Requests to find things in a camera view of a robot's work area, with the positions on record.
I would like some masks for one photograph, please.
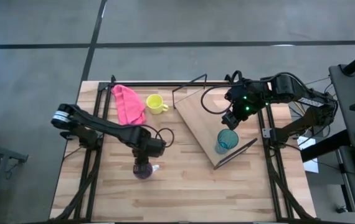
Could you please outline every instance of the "wooden table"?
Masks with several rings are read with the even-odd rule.
[[[98,82],[83,82],[77,104],[93,113]],[[148,180],[138,180],[132,173],[131,149],[112,136],[105,136],[97,183],[92,221],[94,222],[252,222],[274,221],[272,195],[265,163],[258,118],[251,116],[235,130],[241,139],[259,140],[246,152],[218,170],[208,160],[195,137],[177,110],[173,109],[172,92],[175,87],[131,87],[145,102],[150,94],[160,94],[169,111],[159,115],[146,112],[147,124],[156,129],[171,128],[174,144],[164,155],[152,158],[160,165]],[[175,100],[199,91],[201,87],[188,87],[175,92]],[[210,91],[221,109],[226,89]],[[288,105],[273,105],[276,127],[291,122]],[[118,122],[114,98],[111,98],[108,120]],[[169,142],[171,135],[165,131]],[[67,144],[65,153],[78,148],[77,141]],[[59,182],[50,217],[56,217],[75,195],[80,181],[85,151],[68,157],[62,164]],[[297,201],[312,216],[315,210],[303,168],[300,152],[289,147],[282,150],[286,179]],[[283,214],[283,196],[279,192]],[[86,203],[83,203],[82,216]]]

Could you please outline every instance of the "gray floor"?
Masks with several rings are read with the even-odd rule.
[[[90,43],[100,0],[0,0],[0,44]],[[98,38],[107,42],[355,40],[355,0],[108,0]],[[59,103],[74,103],[88,49],[0,50],[0,146],[28,153],[0,190],[0,223],[46,220],[65,141],[52,127]],[[288,71],[305,83],[355,58],[355,45],[96,49],[89,80],[188,80],[234,70],[249,78]],[[329,80],[310,86],[324,91]],[[344,129],[341,113],[331,134]],[[334,155],[320,158],[336,163]],[[308,174],[318,217],[338,215],[339,174]]]

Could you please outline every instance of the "wooden board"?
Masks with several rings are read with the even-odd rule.
[[[207,154],[209,160],[212,164],[216,166],[219,161],[226,158],[228,155],[235,152],[237,149],[246,145],[253,139],[239,138],[239,143],[237,146],[227,151],[226,154],[218,154],[216,152],[217,136],[219,132],[223,129],[228,129],[225,124],[222,124],[222,114],[211,114],[208,113],[201,105],[201,96],[204,94],[204,91],[198,91],[185,99],[175,103],[176,109],[179,111],[179,114],[182,116],[184,122],[191,130],[194,137],[196,137],[198,143]],[[222,111],[214,103],[211,96],[205,96],[203,103],[208,110],[211,111]],[[243,123],[241,125],[240,133],[246,131],[252,131],[254,127],[250,123]]]
[[[89,113],[93,112],[97,85],[98,82],[82,83],[77,104]],[[165,150],[162,157],[151,159],[152,164],[158,164],[161,168],[148,180],[143,181],[133,176],[131,150],[114,137],[105,136],[92,220],[94,222],[274,221],[275,214],[262,141],[258,140],[245,153],[220,169],[213,170],[213,164],[178,111],[172,107],[173,88],[132,88],[143,102],[150,94],[163,96],[164,102],[170,107],[169,111],[159,115],[146,112],[147,123],[156,129],[171,128],[175,133],[175,142]],[[201,88],[184,88],[175,92],[175,100],[179,101],[197,91],[201,91]],[[224,100],[225,92],[226,89],[212,90],[209,95],[221,110],[229,104]],[[278,127],[291,122],[287,105],[273,105],[272,110]],[[111,99],[108,119],[118,122],[114,97]],[[171,136],[167,131],[161,134],[166,141],[170,141]],[[240,140],[261,139],[257,117],[251,116],[245,123],[241,123],[237,128],[237,134]],[[70,141],[65,153],[68,154],[76,148],[78,142]],[[75,195],[79,186],[84,155],[85,151],[80,150],[63,162],[50,217],[60,214]],[[315,215],[300,153],[286,148],[282,150],[282,157],[291,192],[308,213]],[[284,213],[282,195],[279,194],[279,197]],[[85,211],[86,203],[82,209],[82,216],[85,215]]]

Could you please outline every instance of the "pink cloth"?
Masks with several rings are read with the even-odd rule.
[[[123,85],[115,85],[111,92],[115,95],[120,124],[143,124],[146,121],[146,107],[135,91]]]

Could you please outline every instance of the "yellow mug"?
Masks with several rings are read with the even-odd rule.
[[[160,114],[169,109],[169,107],[164,104],[163,97],[158,94],[149,95],[146,103],[152,114]]]

